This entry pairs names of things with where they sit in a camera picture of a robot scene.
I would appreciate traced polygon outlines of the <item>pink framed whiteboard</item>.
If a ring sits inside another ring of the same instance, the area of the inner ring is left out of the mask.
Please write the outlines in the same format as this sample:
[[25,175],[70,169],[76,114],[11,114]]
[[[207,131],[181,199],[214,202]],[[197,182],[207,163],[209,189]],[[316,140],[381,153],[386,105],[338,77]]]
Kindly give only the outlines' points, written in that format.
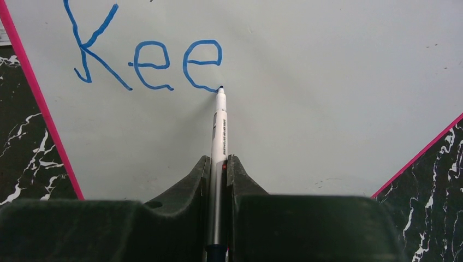
[[462,113],[462,1],[1,1],[86,199],[228,150],[273,193],[373,195]]

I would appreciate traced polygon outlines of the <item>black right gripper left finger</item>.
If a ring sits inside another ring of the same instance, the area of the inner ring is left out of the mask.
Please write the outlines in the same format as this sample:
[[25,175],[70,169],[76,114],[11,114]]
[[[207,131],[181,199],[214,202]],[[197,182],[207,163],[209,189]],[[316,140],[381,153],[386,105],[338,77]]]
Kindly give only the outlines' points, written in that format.
[[146,203],[18,200],[1,209],[1,261],[202,261],[210,158]]

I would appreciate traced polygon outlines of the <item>white whiteboard marker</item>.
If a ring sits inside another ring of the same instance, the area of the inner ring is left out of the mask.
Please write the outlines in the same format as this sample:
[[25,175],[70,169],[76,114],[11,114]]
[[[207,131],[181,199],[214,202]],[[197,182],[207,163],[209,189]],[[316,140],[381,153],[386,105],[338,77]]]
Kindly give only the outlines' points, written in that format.
[[224,87],[215,99],[212,127],[211,167],[206,226],[206,260],[225,261],[227,244],[226,186],[228,159],[228,115]]

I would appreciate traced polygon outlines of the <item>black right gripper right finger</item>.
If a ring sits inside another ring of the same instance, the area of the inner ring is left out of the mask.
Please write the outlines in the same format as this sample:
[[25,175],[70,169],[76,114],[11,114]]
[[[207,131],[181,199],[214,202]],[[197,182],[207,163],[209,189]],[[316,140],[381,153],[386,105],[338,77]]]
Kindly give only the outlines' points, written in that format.
[[389,214],[361,196],[269,194],[228,158],[230,261],[406,261]]

